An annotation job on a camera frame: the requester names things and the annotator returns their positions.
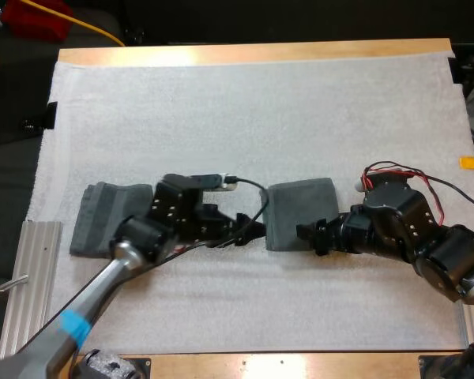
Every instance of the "black cable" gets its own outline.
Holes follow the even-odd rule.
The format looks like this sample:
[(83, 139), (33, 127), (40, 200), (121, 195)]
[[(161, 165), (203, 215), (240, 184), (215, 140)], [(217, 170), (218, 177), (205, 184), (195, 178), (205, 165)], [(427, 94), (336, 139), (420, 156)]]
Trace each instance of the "black cable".
[(188, 251), (193, 250), (193, 249), (197, 249), (198, 247), (201, 247), (201, 246), (205, 246), (205, 242), (197, 242), (197, 243), (194, 243), (193, 245), (187, 246), (187, 247), (185, 247), (184, 249), (182, 249), (181, 251), (169, 255), (168, 257), (166, 257), (165, 259), (163, 259), (163, 260), (162, 260), (158, 265), (156, 265), (155, 267), (164, 265), (164, 264), (166, 264), (167, 262), (170, 262), (170, 261), (172, 261), (173, 259), (175, 259), (175, 258), (177, 258), (177, 257), (179, 257), (179, 256), (181, 256), (181, 255), (183, 255), (184, 253), (187, 253)]
[(445, 186), (448, 186), (449, 188), (452, 188), (453, 190), (457, 191), (461, 196), (465, 198), (465, 200), (470, 201), (471, 203), (474, 204), (474, 199), (472, 199), (468, 194), (466, 194), (464, 191), (459, 189), (457, 186), (454, 184), (451, 184), (450, 182), (447, 182), (446, 180), (442, 180), (439, 178), (436, 178), (434, 176), (427, 175), (427, 179), (433, 180), (434, 182), (439, 182)]
[(243, 227), (241, 227), (239, 230), (237, 230), (236, 232), (232, 233), (231, 235), (229, 235), (228, 237), (226, 238), (222, 238), (222, 239), (219, 239), (219, 240), (216, 240), (216, 241), (209, 241), (206, 243), (207, 247), (225, 247), (225, 246), (228, 246), (230, 245), (231, 243), (233, 243), (236, 239), (238, 239), (239, 237), (241, 237), (244, 233), (246, 233), (246, 231), (253, 226), (254, 222), (258, 219), (258, 217), (261, 216), (261, 214), (263, 213), (263, 211), (265, 211), (265, 208), (267, 208), (267, 205), (269, 205), (269, 191), (264, 187), (262, 186), (261, 184), (258, 184), (256, 182), (253, 182), (252, 180), (249, 180), (249, 179), (242, 179), (242, 178), (235, 178), (235, 182), (242, 182), (242, 183), (247, 183), (247, 184), (251, 184), (252, 186), (255, 186), (257, 188), (259, 188), (264, 196), (265, 196), (265, 201), (263, 202), (263, 204), (261, 205), (261, 208), (258, 210), (258, 212), (256, 213), (256, 215), (253, 216), (253, 218), (246, 224), (244, 225)]

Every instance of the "gray cloth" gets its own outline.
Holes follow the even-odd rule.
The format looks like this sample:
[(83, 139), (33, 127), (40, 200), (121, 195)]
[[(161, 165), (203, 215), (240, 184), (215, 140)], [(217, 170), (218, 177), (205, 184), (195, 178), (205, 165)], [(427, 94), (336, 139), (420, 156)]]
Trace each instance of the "gray cloth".
[(123, 219), (145, 214), (152, 201), (149, 184), (115, 186), (99, 182), (85, 190), (77, 214), (70, 253), (79, 257), (110, 257), (109, 242)]
[(335, 187), (330, 178), (275, 184), (268, 191), (270, 202), (263, 213), (267, 250), (311, 250), (307, 241), (297, 237), (296, 226), (319, 219), (331, 221), (339, 214)]

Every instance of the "black bracket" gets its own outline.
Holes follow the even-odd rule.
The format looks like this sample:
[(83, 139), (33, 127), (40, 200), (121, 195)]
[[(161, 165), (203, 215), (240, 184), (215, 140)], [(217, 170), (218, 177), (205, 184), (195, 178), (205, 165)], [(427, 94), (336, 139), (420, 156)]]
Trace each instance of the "black bracket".
[(421, 355), (420, 379), (474, 379), (474, 343), (455, 355)]
[(49, 103), (43, 114), (24, 118), (21, 121), (20, 129), (25, 132), (38, 133), (45, 129), (54, 129), (56, 121), (56, 109), (58, 102)]

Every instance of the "red object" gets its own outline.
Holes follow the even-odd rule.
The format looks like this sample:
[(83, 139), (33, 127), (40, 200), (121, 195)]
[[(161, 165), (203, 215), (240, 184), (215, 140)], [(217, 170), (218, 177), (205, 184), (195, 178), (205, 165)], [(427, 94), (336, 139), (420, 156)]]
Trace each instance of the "red object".
[[(72, 16), (72, 9), (62, 0), (35, 1), (41, 6)], [(8, 0), (2, 20), (9, 25), (15, 36), (62, 42), (69, 34), (72, 23), (54, 14), (24, 4), (20, 0)]]

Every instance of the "wooden table edge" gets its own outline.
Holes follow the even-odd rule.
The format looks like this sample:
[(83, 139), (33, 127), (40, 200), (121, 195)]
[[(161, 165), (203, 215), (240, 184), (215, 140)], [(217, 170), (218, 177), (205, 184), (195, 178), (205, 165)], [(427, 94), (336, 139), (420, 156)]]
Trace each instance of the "wooden table edge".
[(198, 66), (329, 58), (385, 57), (451, 51), (450, 40), (378, 39), (169, 47), (61, 49), (58, 61), (87, 66)]

